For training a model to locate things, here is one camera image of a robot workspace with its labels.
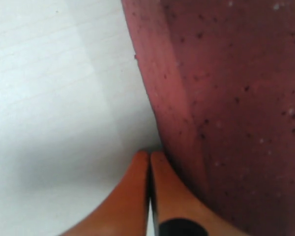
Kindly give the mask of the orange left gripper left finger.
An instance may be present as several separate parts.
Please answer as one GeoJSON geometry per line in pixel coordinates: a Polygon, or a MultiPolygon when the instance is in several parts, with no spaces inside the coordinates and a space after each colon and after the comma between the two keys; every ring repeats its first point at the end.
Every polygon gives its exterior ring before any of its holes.
{"type": "Polygon", "coordinates": [[[119,184],[85,219],[63,236],[145,236],[148,221],[149,154],[137,152],[119,184]]]}

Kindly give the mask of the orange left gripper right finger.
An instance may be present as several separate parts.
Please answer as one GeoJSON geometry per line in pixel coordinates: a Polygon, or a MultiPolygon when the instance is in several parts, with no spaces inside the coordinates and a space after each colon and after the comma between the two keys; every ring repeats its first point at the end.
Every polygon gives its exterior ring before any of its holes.
{"type": "Polygon", "coordinates": [[[163,152],[153,152],[150,161],[155,235],[246,235],[203,204],[175,173],[163,152]]]}

